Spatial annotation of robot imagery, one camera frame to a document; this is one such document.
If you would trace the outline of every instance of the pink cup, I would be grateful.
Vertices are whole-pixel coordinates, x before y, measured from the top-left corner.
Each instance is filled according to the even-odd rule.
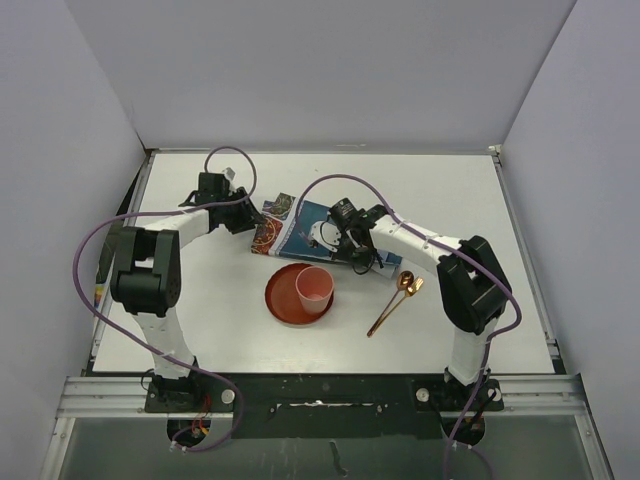
[[[296,290],[305,312],[318,315],[327,308],[333,293],[333,277],[324,268],[307,267],[296,278]]]

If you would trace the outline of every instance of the gray wall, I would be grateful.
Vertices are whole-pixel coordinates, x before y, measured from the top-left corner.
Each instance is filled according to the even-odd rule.
[[[67,0],[147,147],[395,152],[502,142],[573,3]]]
[[[31,480],[90,347],[75,246],[115,212],[143,151],[63,0],[0,5],[0,478]]]
[[[640,471],[640,3],[579,0],[505,143],[560,347],[616,478]]]

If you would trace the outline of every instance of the bolt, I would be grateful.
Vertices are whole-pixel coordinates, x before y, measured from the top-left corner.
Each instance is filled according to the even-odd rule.
[[[493,399],[494,402],[499,402],[500,400],[502,400],[502,392],[497,389],[497,388],[490,388],[489,390],[487,390],[487,394],[489,395],[489,397],[491,397],[493,395],[493,393],[495,392],[496,396]]]
[[[426,388],[419,388],[416,392],[416,398],[419,402],[428,402],[429,401],[429,390]]]
[[[229,389],[226,389],[224,392],[222,392],[222,395],[220,395],[220,399],[222,400],[222,403],[224,403],[225,405],[229,405],[231,402],[233,402],[235,398],[236,398],[236,394],[234,393],[233,390],[229,390]]]

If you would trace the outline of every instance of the spoon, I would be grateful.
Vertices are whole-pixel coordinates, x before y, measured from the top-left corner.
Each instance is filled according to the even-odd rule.
[[[418,290],[420,290],[420,288],[422,288],[422,284],[424,283],[424,280],[420,277],[416,278],[415,282],[413,282],[404,292],[404,297],[402,297],[400,299],[400,301],[398,303],[396,303],[393,308],[389,311],[389,313],[387,313],[384,317],[382,317],[380,319],[380,323],[384,322],[387,318],[389,318],[389,315],[391,315],[393,313],[393,311],[398,308],[398,305],[400,305],[402,302],[404,302],[407,298],[409,297],[413,297],[416,293],[418,293]]]
[[[393,297],[391,297],[391,300],[389,300],[389,303],[387,303],[386,307],[384,307],[378,319],[375,321],[373,326],[367,332],[367,337],[371,337],[371,335],[376,333],[376,330],[380,328],[380,325],[382,325],[384,318],[386,318],[384,317],[384,314],[389,308],[389,306],[393,303],[393,301],[396,299],[398,294],[404,290],[407,290],[412,283],[413,283],[413,273],[411,273],[409,270],[405,270],[400,275],[398,275],[398,278],[396,279],[396,288],[397,288],[396,293],[393,294]]]

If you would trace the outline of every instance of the white table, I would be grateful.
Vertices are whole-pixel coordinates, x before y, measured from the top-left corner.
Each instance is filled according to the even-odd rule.
[[[174,209],[197,184],[205,155],[155,156],[141,210]],[[489,365],[495,373],[553,373],[545,335],[527,280],[502,191],[489,156],[356,154],[256,154],[258,188],[254,204],[280,192],[299,195],[322,175],[349,173],[374,184],[406,219],[459,238],[487,238],[522,306],[515,331],[493,342]],[[251,184],[239,155],[218,154],[210,170],[230,166],[236,185]],[[365,187],[330,180],[309,199],[333,205],[348,196],[358,208],[377,203]],[[138,225],[153,220],[140,219]],[[254,232],[232,236],[225,229],[182,251],[182,296],[178,303],[185,339],[200,366],[245,373],[440,373],[451,353],[453,326],[441,304],[435,277],[403,262],[425,278],[421,292],[407,300],[371,338],[366,332],[395,291],[393,281],[375,273],[355,275],[330,266],[336,281],[332,309],[317,324],[291,328],[275,320],[264,302],[271,275],[287,260],[251,254]],[[141,336],[120,304],[110,318]],[[511,323],[511,306],[498,327]],[[151,354],[107,328],[95,359],[96,372],[142,372]]]

